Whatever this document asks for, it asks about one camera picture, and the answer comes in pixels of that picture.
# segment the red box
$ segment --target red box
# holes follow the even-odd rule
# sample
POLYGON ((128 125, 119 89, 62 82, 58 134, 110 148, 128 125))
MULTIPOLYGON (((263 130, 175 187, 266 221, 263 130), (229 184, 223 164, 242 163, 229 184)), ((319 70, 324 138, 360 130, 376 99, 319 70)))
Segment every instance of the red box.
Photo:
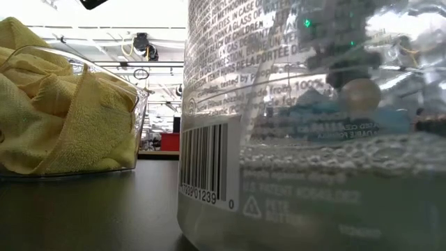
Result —
POLYGON ((162 133, 161 151, 180 151, 180 134, 162 133))

